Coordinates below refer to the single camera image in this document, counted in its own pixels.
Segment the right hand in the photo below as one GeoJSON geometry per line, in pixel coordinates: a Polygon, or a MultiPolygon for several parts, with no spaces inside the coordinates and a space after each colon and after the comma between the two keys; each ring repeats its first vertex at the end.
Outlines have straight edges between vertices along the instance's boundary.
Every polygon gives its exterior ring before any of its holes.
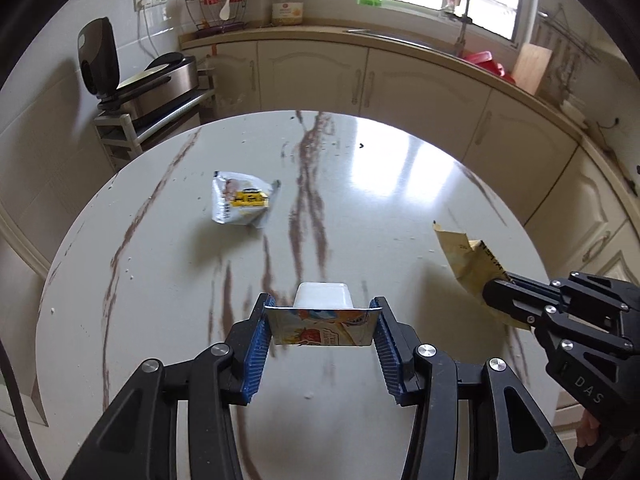
{"type": "Polygon", "coordinates": [[[599,435],[600,422],[587,410],[582,412],[582,419],[576,429],[577,447],[585,448],[596,444],[599,435]]]}

